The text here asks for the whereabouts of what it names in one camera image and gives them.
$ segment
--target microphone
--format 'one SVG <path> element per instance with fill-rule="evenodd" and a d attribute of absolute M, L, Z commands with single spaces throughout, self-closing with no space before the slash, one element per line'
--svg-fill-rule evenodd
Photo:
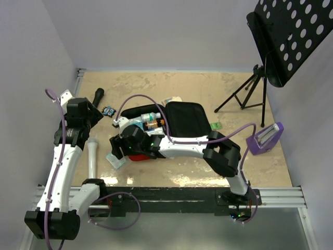
<path fill-rule="evenodd" d="M 96 151 L 97 151 L 97 140 L 95 138 L 88 139 L 88 178 L 96 178 Z"/>

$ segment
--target gray wall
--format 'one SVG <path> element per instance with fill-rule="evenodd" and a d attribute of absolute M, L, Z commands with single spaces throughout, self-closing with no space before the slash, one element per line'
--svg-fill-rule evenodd
<path fill-rule="evenodd" d="M 53 158 L 59 115 L 44 88 L 58 94 L 74 66 L 41 0 L 0 1 L 0 245 L 18 249 L 24 214 Z"/>
<path fill-rule="evenodd" d="M 302 185 L 321 250 L 332 249 L 333 32 L 282 89 L 268 88 L 292 184 Z"/>
<path fill-rule="evenodd" d="M 78 67 L 250 71 L 258 0 L 43 0 Z"/>

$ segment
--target purple handheld device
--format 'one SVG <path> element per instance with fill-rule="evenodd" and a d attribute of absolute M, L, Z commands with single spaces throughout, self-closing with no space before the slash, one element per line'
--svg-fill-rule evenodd
<path fill-rule="evenodd" d="M 281 122 L 277 122 L 255 134 L 254 138 L 248 137 L 246 142 L 251 153 L 259 155 L 270 151 L 280 139 L 283 130 Z"/>

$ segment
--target small package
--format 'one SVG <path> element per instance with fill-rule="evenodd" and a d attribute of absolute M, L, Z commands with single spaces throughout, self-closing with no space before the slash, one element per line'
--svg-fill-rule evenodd
<path fill-rule="evenodd" d="M 210 124 L 211 129 L 214 130 L 218 130 L 222 128 L 222 123 L 221 122 L 213 122 Z"/>

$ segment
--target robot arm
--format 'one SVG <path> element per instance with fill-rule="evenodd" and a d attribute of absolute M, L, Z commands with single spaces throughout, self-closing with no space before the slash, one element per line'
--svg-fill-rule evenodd
<path fill-rule="evenodd" d="M 73 240 L 80 228 L 80 217 L 88 210 L 89 205 L 106 194 L 103 180 L 87 179 L 80 191 L 69 200 L 69 192 L 76 165 L 81 157 L 90 129 L 97 124 L 103 115 L 86 98 L 74 98 L 69 91 L 60 96 L 64 110 L 66 126 L 66 144 L 56 180 L 53 185 L 51 203 L 48 210 L 48 234 L 50 239 Z M 62 126 L 55 133 L 54 159 L 45 187 L 45 192 L 38 202 L 35 211 L 27 211 L 24 221 L 38 239 L 44 236 L 44 214 L 47 192 L 52 182 L 62 148 Z"/>
<path fill-rule="evenodd" d="M 226 177 L 230 191 L 235 195 L 244 196 L 248 191 L 248 181 L 240 173 L 240 147 L 226 140 L 220 143 L 200 144 L 223 138 L 224 135 L 212 131 L 209 135 L 198 138 L 173 138 L 178 142 L 198 142 L 194 144 L 175 144 L 165 135 L 148 135 L 136 125 L 129 125 L 125 117 L 113 122 L 119 126 L 120 133 L 110 139 L 112 153 L 121 159 L 126 155 L 143 154 L 151 159 L 188 156 L 204 159 L 219 175 Z"/>

